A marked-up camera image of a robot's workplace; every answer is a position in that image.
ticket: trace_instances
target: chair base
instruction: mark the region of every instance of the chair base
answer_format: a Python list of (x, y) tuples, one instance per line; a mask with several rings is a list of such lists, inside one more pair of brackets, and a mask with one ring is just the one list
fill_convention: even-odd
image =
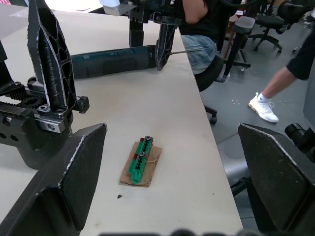
[(270, 29), (266, 29), (264, 34), (255, 34), (255, 35), (249, 35), (248, 38), (252, 38), (253, 40), (260, 38), (261, 40), (259, 41), (259, 43), (256, 45), (256, 47), (254, 48), (254, 51), (257, 52), (258, 51), (258, 47), (259, 45), (267, 40), (268, 42), (272, 43), (275, 47), (277, 47), (278, 50), (278, 54), (280, 54), (282, 52), (282, 46), (279, 44), (279, 40), (277, 40), (276, 38), (269, 36), (268, 32)]
[(205, 106), (205, 110), (207, 113), (211, 114), (211, 118), (209, 119), (210, 124), (217, 123), (217, 111), (211, 107)]

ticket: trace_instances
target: person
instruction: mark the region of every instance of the person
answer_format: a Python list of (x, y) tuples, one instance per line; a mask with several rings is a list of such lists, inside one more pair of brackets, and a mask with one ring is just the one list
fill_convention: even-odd
[(297, 79), (307, 80), (315, 58), (315, 28), (304, 41), (298, 54), (289, 64), (280, 69), (271, 79), (267, 87), (261, 94), (249, 102), (249, 106), (264, 120), (271, 123), (279, 121), (278, 117), (272, 111), (271, 98), (289, 87)]
[(218, 0), (175, 0), (174, 8), (183, 19), (179, 26), (182, 41), (194, 75), (211, 64), (219, 37)]

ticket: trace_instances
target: white table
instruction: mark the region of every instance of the white table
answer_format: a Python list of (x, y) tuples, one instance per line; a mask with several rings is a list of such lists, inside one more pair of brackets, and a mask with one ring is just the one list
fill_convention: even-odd
[[(128, 47), (128, 18), (55, 14), (72, 54)], [(158, 29), (154, 23), (144, 26), (145, 44), (155, 44)], [(23, 83), (34, 75), (26, 36), (23, 28), (2, 40), (11, 76)], [(176, 32), (173, 51), (181, 50)], [(99, 180), (82, 236), (168, 235), (178, 228), (197, 234), (234, 234), (242, 228), (185, 54), (171, 56), (161, 72), (133, 71), (75, 84), (77, 94), (88, 96), (91, 106), (85, 115), (75, 113), (73, 130), (101, 122), (108, 125)], [(145, 135), (153, 136), (155, 145), (163, 148), (151, 186), (118, 185), (133, 143)], [(0, 150), (1, 221), (35, 171), (25, 166), (15, 148), (0, 145)]]

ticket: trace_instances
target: cardboard piece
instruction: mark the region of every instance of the cardboard piece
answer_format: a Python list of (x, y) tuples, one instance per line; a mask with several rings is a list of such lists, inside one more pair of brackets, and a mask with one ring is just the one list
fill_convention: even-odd
[(131, 150), (131, 153), (129, 155), (129, 158), (127, 160), (127, 163), (125, 165), (125, 168), (123, 170), (122, 176), (120, 178), (119, 184), (121, 185), (128, 185), (128, 186), (137, 186), (137, 187), (149, 187), (153, 178), (154, 171), (156, 169), (156, 166), (158, 164), (159, 157), (162, 152), (162, 148), (153, 146), (150, 155), (148, 157), (148, 161), (146, 162), (146, 167), (143, 172), (143, 176), (141, 179), (141, 182), (138, 184), (135, 184), (131, 181), (131, 174), (129, 174), (128, 170), (130, 167), (130, 164), (132, 162), (133, 156), (137, 151), (137, 147), (139, 145), (139, 142), (135, 142), (133, 145), (133, 148)]

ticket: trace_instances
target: denim shorts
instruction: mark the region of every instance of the denim shorts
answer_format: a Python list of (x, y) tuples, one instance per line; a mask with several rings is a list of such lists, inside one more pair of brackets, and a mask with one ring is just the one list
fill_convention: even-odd
[(187, 53), (194, 75), (205, 71), (217, 53), (217, 45), (210, 38), (202, 35), (182, 35), (186, 51), (200, 50)]

